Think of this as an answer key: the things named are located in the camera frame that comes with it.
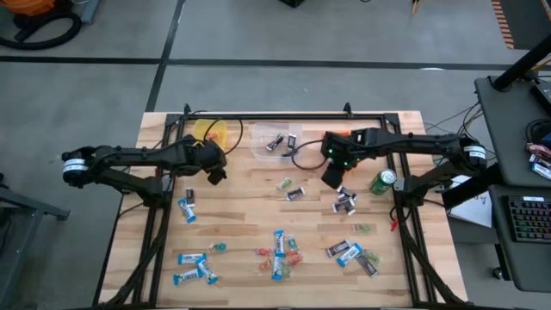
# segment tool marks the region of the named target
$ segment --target clear plastic container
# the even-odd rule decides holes
[[[277,134],[281,133],[285,139],[277,146],[274,151],[266,148],[269,142],[276,139]],[[251,151],[259,161],[291,163],[290,157],[283,157],[283,154],[289,152],[287,148],[288,136],[296,136],[296,146],[302,144],[302,126],[286,122],[258,122],[252,127]]]

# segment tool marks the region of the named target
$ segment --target black desk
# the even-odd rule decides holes
[[[533,85],[516,81],[509,91],[500,92],[488,78],[474,81],[498,162],[444,193],[443,201],[446,208],[454,207],[489,189],[499,241],[496,251],[505,280],[511,276],[522,291],[551,293],[551,245],[513,242],[500,201],[503,195],[520,195],[516,193],[551,196],[551,181],[532,172],[524,150],[526,126],[534,120],[549,119],[530,94]]]
[[[509,207],[502,199],[504,195],[549,197],[549,190],[492,185],[489,191],[493,222],[506,261],[505,266],[501,266],[503,272],[511,276],[519,290],[551,292],[551,245],[513,241],[507,218]]]
[[[515,82],[511,90],[500,92],[490,85],[488,78],[474,81],[505,183],[551,188],[551,181],[530,170],[529,154],[524,150],[526,125],[533,120],[549,119],[530,94],[532,86],[532,82]]]

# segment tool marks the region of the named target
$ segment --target black hose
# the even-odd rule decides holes
[[[67,32],[65,32],[64,34],[50,40],[44,40],[42,42],[23,42],[32,34],[34,34],[38,29],[44,27],[44,25],[62,18],[69,18],[72,20],[71,28],[67,30]],[[26,51],[36,51],[57,47],[65,44],[66,42],[72,40],[72,38],[77,36],[82,25],[83,23],[80,20],[80,16],[70,11],[52,12],[36,17],[29,17],[29,22],[27,23],[27,25],[25,25],[22,31],[15,36],[15,39],[18,41],[11,41],[0,38],[0,46]]]

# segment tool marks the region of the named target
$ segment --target yellow plastic bowl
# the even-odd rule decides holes
[[[213,123],[214,120],[197,120],[195,121],[195,127],[193,135],[196,139],[203,140],[205,132]],[[208,130],[208,140],[213,140],[216,144],[224,150],[226,148],[227,141],[227,123],[226,121],[217,121],[212,128]]]

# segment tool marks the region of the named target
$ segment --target gray floor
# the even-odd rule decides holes
[[[0,56],[159,58],[177,0],[103,1],[96,23],[72,42],[44,52],[0,47]],[[510,64],[523,51],[505,47],[490,0],[188,0],[170,56],[174,59],[358,60]],[[55,22],[43,38],[67,27]],[[0,10],[0,35],[13,35]],[[104,186],[67,187],[63,151],[87,145],[132,146],[155,65],[0,63],[0,171],[12,189],[71,210],[46,219],[28,260],[16,304],[47,310],[86,307],[93,299],[120,196]],[[438,122],[476,102],[473,81],[497,71],[202,67],[170,65],[156,111],[184,103],[208,110],[421,110]],[[461,118],[442,124],[457,130]],[[483,119],[470,132],[492,147]],[[452,226],[469,300],[478,305],[547,309],[548,294],[517,291],[489,277],[492,245]]]

